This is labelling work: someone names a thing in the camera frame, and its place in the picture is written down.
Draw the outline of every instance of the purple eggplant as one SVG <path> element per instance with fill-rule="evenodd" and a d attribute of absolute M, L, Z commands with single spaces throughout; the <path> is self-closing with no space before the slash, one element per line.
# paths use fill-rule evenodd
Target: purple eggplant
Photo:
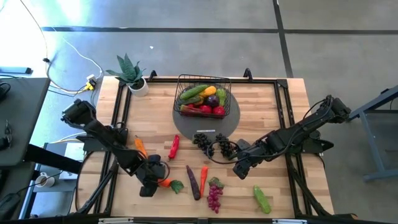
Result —
<path fill-rule="evenodd" d="M 191 188 L 192 188 L 192 193 L 193 193 L 193 198 L 195 200 L 200 199 L 200 190 L 199 190 L 199 185 L 197 180 L 195 179 L 195 176 L 193 175 L 193 172 L 191 168 L 187 165 L 187 173 L 189 176 L 189 181 L 191 182 Z"/>
<path fill-rule="evenodd" d="M 210 95 L 205 100 L 205 105 L 211 106 L 212 108 L 218 106 L 219 104 L 220 104 L 220 100 L 218 99 L 218 96 L 216 96 L 216 95 Z"/>

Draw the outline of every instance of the wooden table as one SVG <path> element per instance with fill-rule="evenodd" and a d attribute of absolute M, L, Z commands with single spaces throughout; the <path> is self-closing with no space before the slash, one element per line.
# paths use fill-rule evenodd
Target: wooden table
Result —
<path fill-rule="evenodd" d="M 299 121 L 309 109 L 304 80 L 288 79 L 290 99 L 294 118 Z M 149 84 L 149 93 L 142 98 L 132 96 L 127 128 L 129 136 L 138 135 L 149 154 L 159 154 L 167 158 L 175 134 L 179 134 L 172 119 L 176 83 Z M 103 124 L 110 124 L 118 89 L 118 81 L 105 77 L 99 102 L 97 117 Z M 241 118 L 232 141 L 245 139 L 254 142 L 266 133 L 280 128 L 275 102 L 274 87 L 266 84 L 233 84 L 232 93 L 239 103 Z M 282 104 L 285 102 L 282 93 Z M 123 111 L 122 96 L 120 111 Z M 170 178 L 181 180 L 185 188 L 176 195 L 171 189 L 159 188 L 151 198 L 139 196 L 141 183 L 136 177 L 128 176 L 122 169 L 116 184 L 112 216 L 124 217 L 218 217 L 218 218 L 288 218 L 294 217 L 290 196 L 286 161 L 283 156 L 272 162 L 263 162 L 250 170 L 246 179 L 239 179 L 232 171 L 233 165 L 219 165 L 211 162 L 191 140 L 180 135 L 180 148 L 175 160 L 169 162 Z M 127 140 L 127 146 L 134 148 L 133 138 Z M 78 188 L 80 206 L 88 199 L 98 185 L 104 154 L 94 153 L 86 162 L 80 177 Z M 219 151 L 215 159 L 223 160 Z M 324 208 L 333 213 L 328 184 L 322 162 L 314 155 L 303 155 L 303 164 L 309 189 Z M 193 199 L 191 186 L 185 166 L 189 165 L 200 184 L 200 170 L 203 165 L 209 167 L 208 179 L 215 176 L 226 185 L 220 199 L 220 213 L 215 214 L 207 206 L 206 198 Z M 253 185 L 258 185 L 267 195 L 272 206 L 269 215 L 261 213 L 254 197 Z M 105 190 L 103 206 L 106 203 L 108 189 Z M 298 190 L 300 208 L 304 211 L 303 197 Z"/>

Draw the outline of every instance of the grape bunch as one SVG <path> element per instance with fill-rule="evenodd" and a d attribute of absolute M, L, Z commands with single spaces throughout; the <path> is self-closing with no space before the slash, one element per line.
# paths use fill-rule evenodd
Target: grape bunch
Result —
<path fill-rule="evenodd" d="M 198 144 L 198 147 L 203 151 L 203 153 L 207 156 L 207 147 L 211 144 L 210 139 L 208 139 L 206 134 L 200 133 L 200 134 L 194 134 L 193 135 L 193 143 Z M 213 157 L 214 156 L 214 148 L 212 147 L 209 149 L 209 156 Z"/>
<path fill-rule="evenodd" d="M 210 186 L 210 193 L 207 196 L 207 202 L 209 204 L 209 208 L 211 208 L 215 213 L 218 214 L 221 204 L 219 202 L 219 195 L 223 194 L 223 189 L 217 187 L 215 184 Z"/>
<path fill-rule="evenodd" d="M 219 133 L 216 135 L 216 141 L 229 141 L 229 139 Z M 229 142 L 220 142 L 220 148 L 221 148 L 221 153 L 224 158 L 228 158 L 229 156 L 232 155 L 233 153 L 233 148 L 231 147 L 231 144 Z"/>

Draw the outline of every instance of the wire basket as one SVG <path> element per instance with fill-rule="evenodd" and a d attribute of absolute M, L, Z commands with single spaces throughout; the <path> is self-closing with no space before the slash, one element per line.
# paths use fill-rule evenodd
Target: wire basket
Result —
<path fill-rule="evenodd" d="M 182 101 L 180 99 L 180 95 L 197 86 L 197 85 L 212 85 L 217 89 L 222 88 L 226 92 L 226 99 L 224 103 L 225 114 L 213 114 L 213 113 L 197 113 L 197 112 L 188 112 L 188 111 L 180 111 L 180 106 Z M 225 116 L 229 115 L 229 110 L 231 106 L 231 80 L 229 78 L 223 77 L 210 77 L 204 75 L 186 75 L 181 74 L 178 76 L 177 89 L 175 90 L 174 97 L 174 110 L 179 112 L 182 116 L 199 116 L 204 118 L 216 118 L 223 119 Z"/>

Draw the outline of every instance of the gray floor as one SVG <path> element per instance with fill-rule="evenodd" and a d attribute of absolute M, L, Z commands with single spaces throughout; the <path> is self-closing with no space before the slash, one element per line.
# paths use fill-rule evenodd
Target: gray floor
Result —
<path fill-rule="evenodd" d="M 41 26 L 196 27 L 275 29 L 271 0 L 44 1 L 25 0 Z M 286 29 L 398 29 L 395 0 L 279 0 Z M 19 1 L 0 12 L 0 61 L 32 67 L 42 77 L 44 43 Z M 147 74 L 181 73 L 286 77 L 278 34 L 46 32 L 51 77 L 65 88 L 79 88 L 98 69 L 80 58 L 61 37 L 104 69 L 118 69 L 116 55 L 140 60 Z M 397 35 L 286 35 L 294 77 L 305 79 L 310 102 L 327 94 L 355 109 L 398 83 Z M 89 94 L 79 98 L 88 99 Z M 48 93 L 32 142 L 42 144 L 78 132 L 63 124 L 61 111 L 73 99 Z M 364 183 L 376 167 L 359 120 L 327 125 L 323 138 L 335 143 L 325 153 L 326 175 L 336 213 L 360 219 L 398 222 L 398 179 Z M 34 206 L 41 216 L 67 212 L 69 195 L 42 194 Z"/>

